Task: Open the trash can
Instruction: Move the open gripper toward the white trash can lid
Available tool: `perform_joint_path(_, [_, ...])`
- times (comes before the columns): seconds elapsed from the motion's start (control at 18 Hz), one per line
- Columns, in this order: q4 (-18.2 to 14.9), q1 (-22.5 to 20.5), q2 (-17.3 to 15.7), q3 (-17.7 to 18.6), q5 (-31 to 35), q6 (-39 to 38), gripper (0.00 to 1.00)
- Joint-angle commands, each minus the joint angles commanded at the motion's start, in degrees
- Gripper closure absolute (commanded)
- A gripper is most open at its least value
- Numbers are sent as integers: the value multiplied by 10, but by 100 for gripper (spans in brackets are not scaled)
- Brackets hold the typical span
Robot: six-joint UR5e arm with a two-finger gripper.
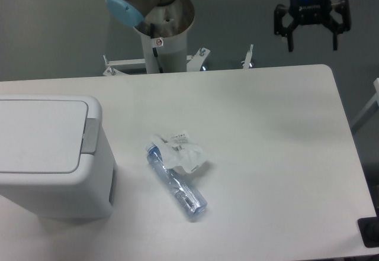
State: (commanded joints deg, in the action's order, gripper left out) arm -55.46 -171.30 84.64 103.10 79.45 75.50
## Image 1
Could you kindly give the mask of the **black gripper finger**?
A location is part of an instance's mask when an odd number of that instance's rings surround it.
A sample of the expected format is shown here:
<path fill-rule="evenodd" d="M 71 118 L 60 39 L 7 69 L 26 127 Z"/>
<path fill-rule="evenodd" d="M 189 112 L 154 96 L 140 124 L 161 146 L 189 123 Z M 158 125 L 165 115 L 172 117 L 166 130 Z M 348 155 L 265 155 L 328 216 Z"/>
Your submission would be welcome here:
<path fill-rule="evenodd" d="M 337 22 L 331 12 L 335 12 L 341 16 L 342 22 Z M 338 50 L 338 35 L 343 34 L 351 29 L 351 11 L 349 0 L 340 0 L 336 3 L 331 3 L 330 10 L 325 20 L 325 27 L 332 33 L 333 50 Z"/>
<path fill-rule="evenodd" d="M 290 14 L 290 8 L 282 4 L 278 4 L 274 10 L 274 34 L 280 35 L 287 39 L 288 51 L 294 50 L 293 32 L 298 27 L 298 19 L 293 18 L 288 26 L 284 26 L 283 18 Z"/>

